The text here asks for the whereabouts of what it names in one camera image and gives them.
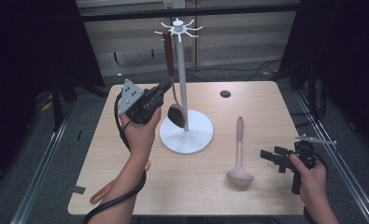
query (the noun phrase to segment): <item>person's right hand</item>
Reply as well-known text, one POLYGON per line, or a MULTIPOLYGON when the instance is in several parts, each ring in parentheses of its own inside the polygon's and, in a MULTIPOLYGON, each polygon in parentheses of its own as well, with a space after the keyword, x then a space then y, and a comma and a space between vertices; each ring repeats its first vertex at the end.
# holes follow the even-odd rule
POLYGON ((291 154, 290 160, 301 174, 300 197, 312 219, 320 224, 338 223, 327 199, 324 165, 316 160, 313 169, 309 170, 296 155, 291 154))
POLYGON ((316 160, 313 169, 309 170, 296 155, 291 154, 290 160, 301 174, 301 200, 305 204, 309 204, 326 198, 326 168, 324 165, 316 160))

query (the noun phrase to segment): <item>gray ladle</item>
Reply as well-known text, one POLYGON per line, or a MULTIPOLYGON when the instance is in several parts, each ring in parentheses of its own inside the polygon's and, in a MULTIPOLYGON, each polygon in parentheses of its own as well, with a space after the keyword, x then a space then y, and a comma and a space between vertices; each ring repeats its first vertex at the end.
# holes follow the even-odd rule
POLYGON ((251 175, 242 166, 242 138, 243 138, 243 119, 239 117, 236 123, 236 136, 237 136, 237 155, 236 166, 233 170, 227 173, 228 178, 238 186, 246 186, 254 179, 254 175, 251 175))
POLYGON ((166 57, 167 73, 169 74, 172 80, 173 97, 175 98, 176 101, 175 104, 170 105, 169 111, 167 112, 167 117, 178 127, 184 128, 187 123, 187 119, 185 112, 181 107, 181 105, 178 103, 176 97, 175 82, 173 80, 173 77, 175 75, 175 68, 173 64, 172 39, 170 32, 168 31, 163 32, 163 45, 164 45, 164 54, 166 57))

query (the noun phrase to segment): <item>hand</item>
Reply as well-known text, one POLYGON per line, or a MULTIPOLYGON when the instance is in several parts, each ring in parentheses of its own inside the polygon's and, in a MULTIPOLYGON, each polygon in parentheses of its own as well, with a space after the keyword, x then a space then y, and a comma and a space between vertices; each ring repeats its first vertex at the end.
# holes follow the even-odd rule
POLYGON ((301 200, 308 204, 320 198, 326 198, 326 168, 324 165, 316 160, 314 168, 309 170, 296 155, 291 154, 290 160, 301 174, 301 200))
POLYGON ((316 161, 312 170, 309 170, 294 154, 290 160, 301 174, 300 197, 304 202, 309 215, 317 223, 338 223, 326 194, 326 168, 320 161, 316 161))
POLYGON ((127 115, 120 116, 121 127, 130 122, 124 129, 126 138, 128 139, 129 146, 131 148, 131 154, 137 155, 149 155, 152 144, 155 140, 155 129, 158 122, 161 119, 161 108, 157 108, 152 115, 151 120, 144 125, 138 125, 130 122, 130 118, 127 115))

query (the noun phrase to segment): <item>round hole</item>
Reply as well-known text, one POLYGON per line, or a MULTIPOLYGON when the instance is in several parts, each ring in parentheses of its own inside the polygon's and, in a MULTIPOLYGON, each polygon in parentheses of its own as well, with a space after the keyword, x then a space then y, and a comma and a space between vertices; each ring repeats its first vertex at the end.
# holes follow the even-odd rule
POLYGON ((230 91, 221 91, 220 96, 223 97, 223 98, 228 98, 228 97, 231 96, 231 92, 230 91))

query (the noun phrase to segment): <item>wrist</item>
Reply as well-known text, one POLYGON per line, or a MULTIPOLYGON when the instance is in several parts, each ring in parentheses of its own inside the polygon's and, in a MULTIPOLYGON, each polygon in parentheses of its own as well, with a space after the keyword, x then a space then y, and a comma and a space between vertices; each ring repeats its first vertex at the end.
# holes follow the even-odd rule
POLYGON ((129 160, 136 162, 145 162, 149 160, 150 151, 145 150, 132 150, 129 160))
POLYGON ((306 203, 305 207, 308 214, 317 223, 337 223, 335 214, 327 197, 321 197, 312 201, 312 203, 306 203))

